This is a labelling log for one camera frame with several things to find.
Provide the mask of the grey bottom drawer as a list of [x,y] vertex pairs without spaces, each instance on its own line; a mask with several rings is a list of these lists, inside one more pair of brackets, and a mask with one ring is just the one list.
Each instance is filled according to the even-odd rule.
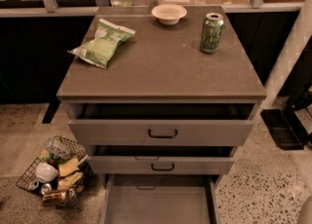
[[110,175],[99,224],[220,224],[207,175]]

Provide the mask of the grey drawer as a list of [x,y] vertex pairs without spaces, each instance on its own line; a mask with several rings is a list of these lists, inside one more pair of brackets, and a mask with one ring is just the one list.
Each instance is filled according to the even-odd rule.
[[241,146],[251,120],[72,119],[69,126],[85,145]]
[[110,175],[99,224],[220,224],[207,175]]
[[230,153],[212,146],[99,146],[89,163],[96,173],[221,175],[234,164]]

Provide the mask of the grey drawer cabinet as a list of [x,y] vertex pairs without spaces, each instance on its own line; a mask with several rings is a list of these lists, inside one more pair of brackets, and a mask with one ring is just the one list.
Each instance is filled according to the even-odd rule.
[[251,120],[266,92],[231,23],[218,50],[200,51],[204,16],[187,9],[165,26],[143,8],[102,8],[97,19],[133,29],[106,69],[76,59],[58,90],[72,119]]

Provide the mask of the grey top drawer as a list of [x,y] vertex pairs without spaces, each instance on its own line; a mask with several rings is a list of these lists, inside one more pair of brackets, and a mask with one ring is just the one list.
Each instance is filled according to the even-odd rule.
[[69,126],[85,145],[241,146],[251,120],[72,119]]

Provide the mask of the grey middle drawer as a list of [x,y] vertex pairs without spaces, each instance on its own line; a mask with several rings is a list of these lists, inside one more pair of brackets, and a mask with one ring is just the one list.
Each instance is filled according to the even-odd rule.
[[230,153],[212,146],[99,146],[89,163],[96,173],[221,175],[234,164]]

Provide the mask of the green chip bag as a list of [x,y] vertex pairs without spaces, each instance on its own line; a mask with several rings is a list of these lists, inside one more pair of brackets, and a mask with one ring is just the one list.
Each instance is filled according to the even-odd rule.
[[135,34],[136,32],[128,27],[100,19],[95,38],[69,52],[93,66],[106,69],[118,47],[133,38]]

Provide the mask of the white bowl on cabinet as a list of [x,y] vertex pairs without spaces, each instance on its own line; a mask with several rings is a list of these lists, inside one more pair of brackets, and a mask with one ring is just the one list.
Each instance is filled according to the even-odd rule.
[[153,17],[165,25],[174,25],[184,18],[187,11],[184,7],[176,4],[163,4],[154,7],[151,11]]

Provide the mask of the green soda can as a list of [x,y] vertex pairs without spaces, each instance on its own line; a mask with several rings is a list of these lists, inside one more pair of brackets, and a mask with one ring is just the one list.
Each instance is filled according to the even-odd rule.
[[200,50],[206,54],[213,54],[218,48],[221,31],[224,25],[223,15],[208,13],[203,22]]

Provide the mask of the clear plastic bottle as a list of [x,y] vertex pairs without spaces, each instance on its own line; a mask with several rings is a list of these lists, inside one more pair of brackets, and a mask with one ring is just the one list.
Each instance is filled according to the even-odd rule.
[[68,160],[71,157],[70,148],[59,137],[48,139],[44,142],[43,146],[47,151],[61,159]]

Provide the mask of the yellow sponge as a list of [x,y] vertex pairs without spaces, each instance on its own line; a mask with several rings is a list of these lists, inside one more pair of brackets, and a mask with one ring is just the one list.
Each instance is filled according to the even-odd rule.
[[65,163],[58,165],[58,171],[61,177],[66,177],[71,173],[77,171],[78,169],[79,168],[77,157],[73,157],[70,160],[66,161]]

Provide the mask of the black floor tray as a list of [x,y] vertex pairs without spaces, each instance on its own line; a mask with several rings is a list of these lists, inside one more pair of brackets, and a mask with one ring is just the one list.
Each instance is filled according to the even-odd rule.
[[260,113],[275,144],[282,150],[302,150],[311,144],[311,134],[291,110],[262,110]]

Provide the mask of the white bowl in basket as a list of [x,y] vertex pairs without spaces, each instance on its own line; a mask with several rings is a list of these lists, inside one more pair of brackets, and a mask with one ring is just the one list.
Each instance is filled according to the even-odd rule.
[[41,183],[53,181],[59,175],[59,171],[47,163],[39,163],[35,170],[35,177]]

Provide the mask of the brown shiny packet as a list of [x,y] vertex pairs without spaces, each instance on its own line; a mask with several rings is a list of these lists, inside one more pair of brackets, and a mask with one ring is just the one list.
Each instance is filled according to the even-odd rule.
[[44,203],[63,204],[67,199],[66,191],[51,191],[43,196]]

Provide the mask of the silver can in basket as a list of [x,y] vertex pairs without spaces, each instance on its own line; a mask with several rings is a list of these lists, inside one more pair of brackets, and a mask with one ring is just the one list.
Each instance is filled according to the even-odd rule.
[[40,188],[40,182],[37,180],[33,180],[29,183],[27,190],[30,192],[37,192]]

